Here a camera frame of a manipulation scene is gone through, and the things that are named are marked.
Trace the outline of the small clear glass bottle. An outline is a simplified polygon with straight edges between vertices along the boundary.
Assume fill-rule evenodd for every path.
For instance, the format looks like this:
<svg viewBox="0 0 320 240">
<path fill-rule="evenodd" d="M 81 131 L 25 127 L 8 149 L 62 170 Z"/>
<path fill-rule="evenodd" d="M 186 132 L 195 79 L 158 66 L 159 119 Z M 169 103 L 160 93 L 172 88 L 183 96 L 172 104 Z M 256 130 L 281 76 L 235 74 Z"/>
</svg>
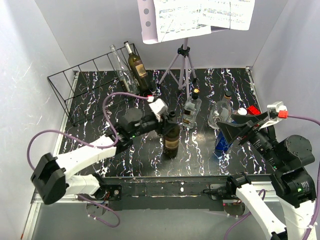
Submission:
<svg viewBox="0 0 320 240">
<path fill-rule="evenodd" d="M 232 107 L 230 105 L 231 96 L 232 93 L 230 91 L 226 91 L 223 98 L 212 106 L 207 121 L 209 127 L 212 129 L 219 129 L 217 122 L 229 121 L 229 117 L 232 113 Z"/>
</svg>

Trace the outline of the green wine bottle silver neck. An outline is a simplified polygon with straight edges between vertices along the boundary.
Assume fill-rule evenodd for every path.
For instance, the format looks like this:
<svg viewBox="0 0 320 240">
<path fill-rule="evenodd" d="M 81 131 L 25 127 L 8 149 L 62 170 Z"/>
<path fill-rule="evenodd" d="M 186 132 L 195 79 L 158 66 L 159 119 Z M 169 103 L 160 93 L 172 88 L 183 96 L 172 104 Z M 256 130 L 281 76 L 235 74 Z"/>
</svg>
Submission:
<svg viewBox="0 0 320 240">
<path fill-rule="evenodd" d="M 163 136 L 163 153 L 168 158 L 174 158 L 178 154 L 180 143 L 180 127 L 177 124 L 175 111 L 169 112 L 169 120 L 175 123 L 175 126 Z"/>
</svg>

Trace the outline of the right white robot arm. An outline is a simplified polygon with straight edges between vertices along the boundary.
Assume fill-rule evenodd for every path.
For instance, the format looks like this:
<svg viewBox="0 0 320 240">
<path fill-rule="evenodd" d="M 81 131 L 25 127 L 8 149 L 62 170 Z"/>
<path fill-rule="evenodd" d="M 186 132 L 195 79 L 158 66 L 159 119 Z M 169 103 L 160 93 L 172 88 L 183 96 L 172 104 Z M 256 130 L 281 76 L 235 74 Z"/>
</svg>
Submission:
<svg viewBox="0 0 320 240">
<path fill-rule="evenodd" d="M 315 240 L 320 210 L 320 184 L 305 167 L 315 161 L 312 145 L 301 135 L 276 139 L 274 125 L 289 117 L 286 110 L 269 110 L 259 115 L 233 114 L 233 123 L 217 125 L 230 144 L 249 142 L 274 169 L 271 185 L 282 206 L 285 223 L 267 207 L 245 173 L 229 176 L 225 187 L 210 190 L 211 195 L 240 199 L 254 216 L 267 240 Z"/>
</svg>

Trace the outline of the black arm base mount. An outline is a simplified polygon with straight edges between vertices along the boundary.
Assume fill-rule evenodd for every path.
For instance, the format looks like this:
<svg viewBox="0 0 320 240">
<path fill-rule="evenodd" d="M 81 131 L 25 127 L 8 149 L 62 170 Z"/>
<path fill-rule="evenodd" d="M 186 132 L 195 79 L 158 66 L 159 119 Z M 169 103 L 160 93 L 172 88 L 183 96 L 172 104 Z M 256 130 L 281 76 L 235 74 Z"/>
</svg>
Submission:
<svg viewBox="0 0 320 240">
<path fill-rule="evenodd" d="M 226 204 L 240 203 L 227 192 L 225 176 L 102 177 L 97 173 L 99 199 L 121 210 L 223 211 Z"/>
</svg>

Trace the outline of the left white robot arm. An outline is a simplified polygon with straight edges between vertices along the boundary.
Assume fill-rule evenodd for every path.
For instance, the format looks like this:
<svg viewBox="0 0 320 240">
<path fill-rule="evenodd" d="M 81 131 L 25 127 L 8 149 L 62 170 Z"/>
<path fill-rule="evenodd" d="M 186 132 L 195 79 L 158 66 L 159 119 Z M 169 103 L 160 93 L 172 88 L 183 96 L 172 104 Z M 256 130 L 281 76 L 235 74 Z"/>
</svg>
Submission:
<svg viewBox="0 0 320 240">
<path fill-rule="evenodd" d="M 130 108 L 116 123 L 115 133 L 103 135 L 90 146 L 68 153 L 43 155 L 30 180 L 46 205 L 56 203 L 65 195 L 86 194 L 101 200 L 107 193 L 102 178 L 95 174 L 82 176 L 77 173 L 129 149 L 135 137 L 152 131 L 166 137 L 177 127 L 175 116 L 176 113 L 170 111 L 157 119 L 154 113 L 143 115 L 142 110 Z"/>
</svg>

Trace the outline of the blue square bottle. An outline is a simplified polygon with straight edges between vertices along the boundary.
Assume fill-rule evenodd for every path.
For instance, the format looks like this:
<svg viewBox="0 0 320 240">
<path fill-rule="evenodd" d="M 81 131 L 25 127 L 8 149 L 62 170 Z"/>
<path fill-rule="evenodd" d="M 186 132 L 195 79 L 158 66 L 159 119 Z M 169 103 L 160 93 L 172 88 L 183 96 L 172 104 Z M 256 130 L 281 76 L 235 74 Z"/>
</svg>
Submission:
<svg viewBox="0 0 320 240">
<path fill-rule="evenodd" d="M 228 143 L 224 134 L 221 130 L 218 131 L 217 138 L 215 140 L 215 148 L 216 152 L 227 152 L 229 148 L 232 146 L 232 143 Z"/>
</svg>

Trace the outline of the clear bottle black cap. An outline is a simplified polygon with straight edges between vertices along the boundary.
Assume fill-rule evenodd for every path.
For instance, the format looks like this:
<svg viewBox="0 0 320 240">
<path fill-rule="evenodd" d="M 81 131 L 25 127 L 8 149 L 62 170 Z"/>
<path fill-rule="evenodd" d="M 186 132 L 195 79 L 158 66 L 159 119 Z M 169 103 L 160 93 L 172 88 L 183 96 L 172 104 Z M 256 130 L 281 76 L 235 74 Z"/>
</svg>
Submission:
<svg viewBox="0 0 320 240">
<path fill-rule="evenodd" d="M 192 129 L 196 124 L 196 118 L 200 111 L 202 100 L 199 98 L 199 89 L 195 88 L 185 102 L 182 115 L 182 125 Z"/>
</svg>

